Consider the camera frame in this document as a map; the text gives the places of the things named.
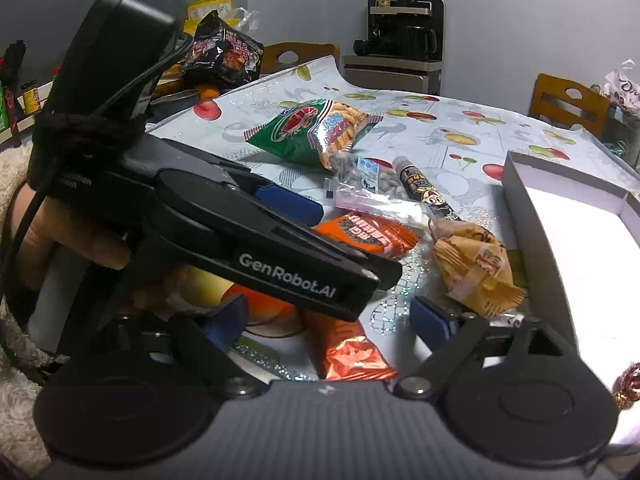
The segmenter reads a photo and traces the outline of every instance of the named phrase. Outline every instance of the table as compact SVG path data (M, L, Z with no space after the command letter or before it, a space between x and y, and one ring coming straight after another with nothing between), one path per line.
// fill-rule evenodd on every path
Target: table
M297 102L317 98L345 102L384 116L356 145L355 153L389 162L397 155L407 156L463 219L488 228L508 249L517 247L500 182L509 150L549 158L634 193L640 191L638 174L581 127L561 130L499 108L358 88L342 79L333 57L310 62L306 68L308 71L291 68L222 96L216 100L222 110L216 120L205 120L193 109L185 110L158 124L152 133L242 162L277 184L320 202L327 173L284 162L247 144L244 131L268 122ZM377 295L360 320L388 362L404 374L412 371L428 351L416 351L415 337L401 330L398 320L408 313L410 296L441 284L434 279L437 273L428 244L416 247L402 262L404 274L398 285ZM269 333L263 326L260 335L256 330L247 332L255 345L241 342L235 350L281 378L317 378L303 326L273 330ZM283 337L282 330L292 335Z

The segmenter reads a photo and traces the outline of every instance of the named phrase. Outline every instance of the hand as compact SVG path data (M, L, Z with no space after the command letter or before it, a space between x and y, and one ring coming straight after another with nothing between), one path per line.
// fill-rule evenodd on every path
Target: hand
M18 192L11 217L12 235L34 195L28 184ZM116 233L72 211L59 200L47 197L17 255L18 275L29 288L38 290L42 285L56 243L66 245L88 260L110 269L123 269L131 259L131 250ZM180 268L165 277L162 284L137 290L133 297L134 306L146 308L161 303L185 279L186 269Z

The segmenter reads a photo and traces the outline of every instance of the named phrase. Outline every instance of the kettle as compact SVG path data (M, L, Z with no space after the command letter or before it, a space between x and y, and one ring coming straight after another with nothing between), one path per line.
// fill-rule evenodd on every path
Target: kettle
M404 28L402 57L427 61L438 51L438 36L432 28L420 25L407 25Z

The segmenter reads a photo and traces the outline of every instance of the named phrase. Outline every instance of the chair backrest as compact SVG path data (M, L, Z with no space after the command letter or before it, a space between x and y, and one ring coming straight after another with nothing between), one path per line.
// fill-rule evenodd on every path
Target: chair backrest
M293 52L298 59L292 63L285 63L279 60L280 56L285 52ZM324 56L334 56L335 63L340 62L340 47L331 43L276 43L267 45L264 48L264 56L262 57L262 67L260 74L273 74L286 68L299 64L308 63L314 59Z
M568 92L577 91L580 97L572 97ZM554 100L569 103L586 114L576 115L562 108ZM533 91L529 116L535 119L540 115L564 126L581 124L596 137L601 137L609 113L609 100L596 94L586 86L569 79L560 79L548 74L539 74Z

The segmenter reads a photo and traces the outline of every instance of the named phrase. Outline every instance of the yellow package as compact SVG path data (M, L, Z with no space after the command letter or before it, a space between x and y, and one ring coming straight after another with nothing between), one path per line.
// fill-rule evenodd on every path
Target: yellow package
M504 245L487 229L447 219L430 224L437 240L433 256L449 296L483 317L519 306L524 290L513 285Z
M234 0L198 0L187 7L187 19L184 20L182 30L193 36L198 24L212 10L217 10L220 18L233 28L236 28L242 21L242 18L236 18L233 12Z
M224 19L233 8L234 0L198 0L187 7L187 20L198 20L199 23L212 10L217 10L220 18Z

